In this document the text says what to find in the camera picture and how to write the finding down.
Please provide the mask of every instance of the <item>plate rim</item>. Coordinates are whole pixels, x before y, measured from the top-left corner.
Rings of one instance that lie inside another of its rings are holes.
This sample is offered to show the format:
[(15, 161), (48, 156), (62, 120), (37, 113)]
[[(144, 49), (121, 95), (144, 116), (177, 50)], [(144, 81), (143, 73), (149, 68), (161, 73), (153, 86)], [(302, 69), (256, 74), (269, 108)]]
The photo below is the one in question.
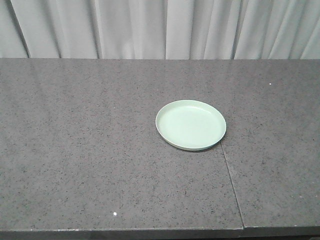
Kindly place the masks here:
[[(213, 144), (210, 144), (208, 146), (204, 146), (204, 147), (197, 147), (197, 148), (190, 148), (190, 147), (184, 147), (184, 146), (181, 146), (181, 145), (177, 145), (169, 140), (167, 140), (163, 134), (161, 133), (161, 131), (159, 130), (159, 126), (158, 126), (158, 118), (159, 118), (159, 113), (161, 113), (163, 111), (164, 108), (166, 108), (168, 105), (171, 105), (173, 103), (177, 103), (177, 102), (196, 102), (196, 103), (200, 103), (200, 104), (203, 104), (203, 105), (207, 105), (209, 106), (210, 108), (214, 109), (215, 111), (217, 111), (221, 118), (223, 119), (223, 123), (224, 123), (224, 132), (223, 134), (221, 135), (221, 137), (219, 138), (218, 141), (216, 141), (215, 143)], [(214, 145), (216, 145), (217, 143), (219, 143), (221, 141), (221, 139), (225, 136), (226, 132), (227, 132), (227, 122), (226, 122), (226, 119), (225, 117), (222, 115), (222, 113), (216, 109), (215, 107), (211, 106), (210, 104), (208, 103), (205, 103), (203, 101), (198, 101), (198, 100), (192, 100), (192, 99), (182, 99), (182, 100), (176, 100), (176, 101), (172, 101), (172, 102), (169, 102), (167, 103), (166, 105), (164, 105), (156, 114), (156, 117), (155, 117), (155, 127), (158, 131), (158, 133), (161, 135), (161, 137), (170, 145), (178, 148), (178, 149), (182, 149), (182, 150), (187, 150), (187, 151), (201, 151), (201, 150), (205, 150), (205, 149), (209, 149), (211, 147), (213, 147)]]

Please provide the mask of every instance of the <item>round dish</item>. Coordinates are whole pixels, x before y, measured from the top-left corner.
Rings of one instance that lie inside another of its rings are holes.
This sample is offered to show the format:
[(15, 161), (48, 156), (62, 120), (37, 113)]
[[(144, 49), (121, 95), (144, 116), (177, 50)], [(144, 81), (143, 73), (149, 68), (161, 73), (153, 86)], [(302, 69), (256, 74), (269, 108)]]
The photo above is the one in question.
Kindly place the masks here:
[(204, 102), (179, 100), (165, 105), (157, 113), (155, 125), (172, 146), (199, 151), (212, 147), (226, 133), (227, 124), (222, 114)]

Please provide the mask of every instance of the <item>white curtain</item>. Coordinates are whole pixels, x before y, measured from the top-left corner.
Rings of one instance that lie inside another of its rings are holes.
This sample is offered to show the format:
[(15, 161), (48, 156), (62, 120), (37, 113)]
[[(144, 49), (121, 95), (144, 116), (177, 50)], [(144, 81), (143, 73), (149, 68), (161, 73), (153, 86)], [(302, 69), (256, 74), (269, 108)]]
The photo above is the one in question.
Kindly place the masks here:
[(0, 57), (320, 59), (320, 0), (0, 0)]

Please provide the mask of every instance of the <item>gray table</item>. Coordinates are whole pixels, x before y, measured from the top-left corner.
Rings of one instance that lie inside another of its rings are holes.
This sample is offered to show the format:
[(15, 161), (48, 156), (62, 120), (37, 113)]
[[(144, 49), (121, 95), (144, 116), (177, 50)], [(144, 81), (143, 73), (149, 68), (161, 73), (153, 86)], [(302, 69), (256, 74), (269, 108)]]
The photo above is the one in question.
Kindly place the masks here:
[[(0, 59), (0, 239), (319, 235), (319, 76), (319, 60)], [(161, 138), (181, 99), (220, 110), (220, 143)]]

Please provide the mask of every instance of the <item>light green plate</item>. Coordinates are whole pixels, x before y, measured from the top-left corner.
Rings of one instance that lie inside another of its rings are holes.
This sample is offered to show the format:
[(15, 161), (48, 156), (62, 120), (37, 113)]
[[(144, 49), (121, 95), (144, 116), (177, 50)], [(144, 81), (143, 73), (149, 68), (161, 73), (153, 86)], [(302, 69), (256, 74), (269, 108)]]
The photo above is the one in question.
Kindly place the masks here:
[(160, 109), (155, 118), (160, 135), (176, 148), (199, 151), (212, 147), (226, 133), (222, 114), (201, 101), (174, 101)]

